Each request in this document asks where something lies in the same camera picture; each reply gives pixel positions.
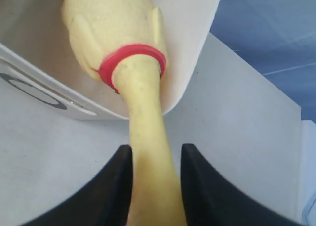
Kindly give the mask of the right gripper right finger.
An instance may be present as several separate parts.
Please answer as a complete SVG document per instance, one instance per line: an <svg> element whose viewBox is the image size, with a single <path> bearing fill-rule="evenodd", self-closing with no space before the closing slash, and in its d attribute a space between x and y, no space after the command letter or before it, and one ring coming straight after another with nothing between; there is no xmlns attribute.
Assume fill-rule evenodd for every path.
<svg viewBox="0 0 316 226"><path fill-rule="evenodd" d="M225 179L194 144L181 148L181 194L189 226L297 226Z"/></svg>

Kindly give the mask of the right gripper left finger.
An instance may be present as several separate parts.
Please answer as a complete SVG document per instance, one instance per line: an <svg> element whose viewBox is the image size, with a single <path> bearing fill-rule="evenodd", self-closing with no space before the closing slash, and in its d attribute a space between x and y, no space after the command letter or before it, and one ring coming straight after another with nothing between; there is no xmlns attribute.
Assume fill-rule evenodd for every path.
<svg viewBox="0 0 316 226"><path fill-rule="evenodd" d="M27 226L124 226L133 186L133 155L122 145L83 188Z"/></svg>

